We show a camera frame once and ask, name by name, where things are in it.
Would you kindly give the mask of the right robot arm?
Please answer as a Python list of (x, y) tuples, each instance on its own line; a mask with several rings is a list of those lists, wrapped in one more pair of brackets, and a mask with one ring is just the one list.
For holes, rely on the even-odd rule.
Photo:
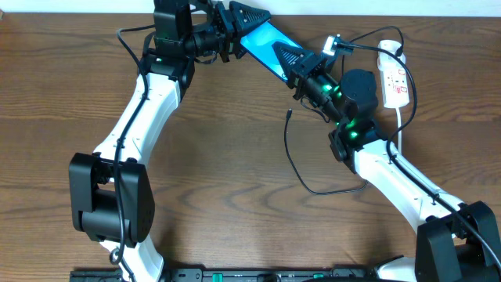
[(327, 70), (353, 44), (334, 39), (325, 55), (276, 42), (273, 50), (295, 89), (336, 128), (333, 155), (375, 186), (416, 232), (416, 254), (391, 258), (366, 270), (363, 281), (498, 281), (500, 235), (492, 209), (466, 204), (410, 164), (376, 123), (377, 84), (372, 72), (354, 69), (335, 81)]

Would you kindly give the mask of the blue Galaxy smartphone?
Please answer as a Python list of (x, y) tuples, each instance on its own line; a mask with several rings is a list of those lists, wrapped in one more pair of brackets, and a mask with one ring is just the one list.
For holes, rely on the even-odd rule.
[(279, 60), (272, 47), (276, 42), (293, 47), (301, 47), (268, 21), (240, 39), (240, 44), (249, 54), (276, 77), (286, 82), (287, 76), (284, 74), (283, 68), (279, 64)]

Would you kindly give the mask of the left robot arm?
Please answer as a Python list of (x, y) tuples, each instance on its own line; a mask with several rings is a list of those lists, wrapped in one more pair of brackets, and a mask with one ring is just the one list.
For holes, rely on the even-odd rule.
[(147, 165), (190, 86), (195, 66), (244, 54), (241, 38), (271, 14), (241, 2), (157, 1), (145, 26), (131, 100), (110, 134), (69, 164), (74, 228), (100, 243), (123, 281), (159, 281), (164, 258), (150, 237), (155, 214)]

